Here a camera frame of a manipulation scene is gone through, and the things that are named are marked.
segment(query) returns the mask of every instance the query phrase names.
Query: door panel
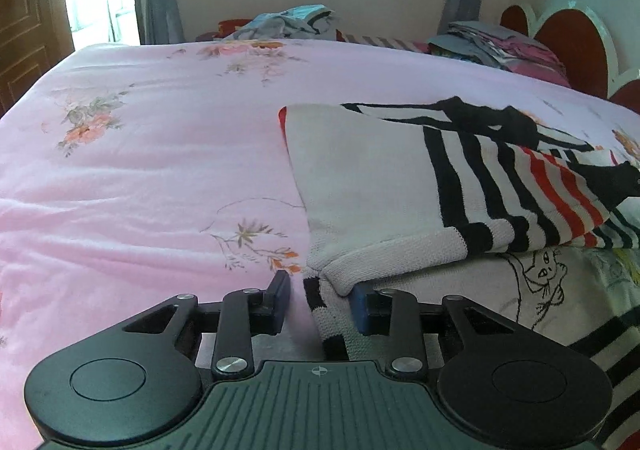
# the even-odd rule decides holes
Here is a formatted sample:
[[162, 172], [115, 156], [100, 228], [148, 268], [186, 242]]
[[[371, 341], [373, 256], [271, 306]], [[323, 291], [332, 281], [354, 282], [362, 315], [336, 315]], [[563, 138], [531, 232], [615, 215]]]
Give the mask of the door panel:
[[72, 51], [64, 0], [0, 0], [0, 116]]

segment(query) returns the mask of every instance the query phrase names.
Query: red headboard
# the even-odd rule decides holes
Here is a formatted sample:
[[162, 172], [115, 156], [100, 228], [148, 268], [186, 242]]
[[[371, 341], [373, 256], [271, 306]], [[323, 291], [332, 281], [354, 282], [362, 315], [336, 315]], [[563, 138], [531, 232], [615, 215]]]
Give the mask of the red headboard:
[[571, 3], [536, 19], [530, 6], [510, 6], [500, 24], [532, 36], [553, 51], [566, 67], [571, 87], [610, 100], [640, 114], [640, 72], [618, 73], [613, 41], [589, 8]]

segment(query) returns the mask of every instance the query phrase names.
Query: pink blanket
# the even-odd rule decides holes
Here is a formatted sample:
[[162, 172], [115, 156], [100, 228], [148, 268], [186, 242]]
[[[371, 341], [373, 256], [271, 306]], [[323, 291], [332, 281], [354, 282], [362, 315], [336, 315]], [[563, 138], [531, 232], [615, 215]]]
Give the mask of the pink blanket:
[[300, 278], [308, 228], [278, 110], [454, 94], [640, 155], [640, 117], [627, 109], [384, 48], [92, 46], [43, 76], [0, 121], [0, 448], [40, 441], [22, 401], [39, 360], [178, 293], [220, 300], [285, 268], [289, 351], [313, 353]]

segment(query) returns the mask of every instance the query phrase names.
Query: silver screw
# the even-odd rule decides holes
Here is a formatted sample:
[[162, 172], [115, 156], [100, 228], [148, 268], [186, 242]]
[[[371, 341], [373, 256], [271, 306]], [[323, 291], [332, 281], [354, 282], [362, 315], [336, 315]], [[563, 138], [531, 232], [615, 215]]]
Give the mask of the silver screw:
[[220, 372], [228, 372], [232, 374], [233, 372], [240, 372], [241, 370], [245, 370], [248, 366], [248, 363], [243, 358], [239, 356], [228, 356], [226, 358], [220, 358], [216, 362], [216, 369]]
[[418, 372], [422, 368], [422, 362], [418, 358], [403, 356], [393, 360], [391, 367], [398, 372]]

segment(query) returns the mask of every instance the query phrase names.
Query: crosshair logo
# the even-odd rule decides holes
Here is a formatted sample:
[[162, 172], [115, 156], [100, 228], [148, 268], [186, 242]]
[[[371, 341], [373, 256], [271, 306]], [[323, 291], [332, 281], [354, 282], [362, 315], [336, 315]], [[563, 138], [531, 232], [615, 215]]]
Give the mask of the crosshair logo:
[[324, 376], [326, 373], [329, 372], [329, 370], [325, 367], [317, 366], [311, 369], [311, 372], [314, 373], [316, 376]]

